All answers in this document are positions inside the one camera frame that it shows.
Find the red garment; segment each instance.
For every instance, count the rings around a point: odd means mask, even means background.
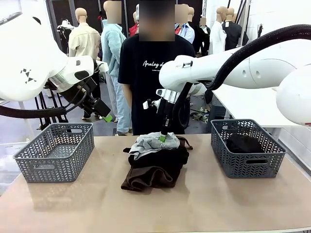
[[[134,36],[137,32],[137,24],[130,28],[130,36]]]
[[[181,30],[181,28],[176,28],[176,30],[175,30],[175,34],[176,34],[176,35],[178,35],[178,34],[179,34],[179,32],[180,32],[180,30]]]

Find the folded clothing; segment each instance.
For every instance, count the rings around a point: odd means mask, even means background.
[[[135,160],[133,154],[130,155],[128,161],[131,169],[121,185],[121,189],[141,192],[147,187],[175,187],[180,170],[183,165],[187,164],[189,157],[183,141],[187,142],[187,140],[181,137],[180,139],[182,143],[177,149],[162,149],[140,157],[138,160]]]
[[[238,133],[233,133],[227,139],[226,145],[231,153],[264,153],[264,150],[257,139]]]
[[[174,133],[168,133],[165,142],[159,140],[160,136],[160,132],[139,136],[131,147],[129,154],[134,155],[134,159],[137,160],[144,155],[158,152],[161,149],[176,149],[179,147],[180,141]]]

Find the robot logo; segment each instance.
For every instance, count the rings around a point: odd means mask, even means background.
[[[36,82],[36,80],[34,80],[34,79],[32,79],[32,78],[29,77],[30,71],[31,71],[31,69],[30,69],[29,71],[27,71],[26,69],[23,69],[23,70],[20,71],[20,73],[26,74],[26,76],[27,76],[27,78],[28,78],[28,81],[25,82],[26,84],[27,84],[28,82],[30,82],[31,80],[33,80],[34,82]]]

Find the gray plastic basket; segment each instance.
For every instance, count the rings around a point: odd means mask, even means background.
[[[277,175],[286,150],[255,121],[213,120],[211,124],[211,145],[227,177],[274,178]],[[233,133],[257,139],[265,153],[231,153],[226,141]]]
[[[93,124],[51,124],[14,158],[28,183],[75,181],[94,149]]]

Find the tabletop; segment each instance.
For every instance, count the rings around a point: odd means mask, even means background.
[[[223,84],[213,93],[235,119],[252,119],[266,128],[301,127],[279,111],[272,88],[243,89]]]
[[[172,233],[311,227],[311,182],[287,158],[274,179],[229,179],[210,135],[186,135],[194,150],[172,189],[121,190],[130,168],[122,152],[136,137],[95,137],[73,183],[19,176],[0,198],[2,233]]]

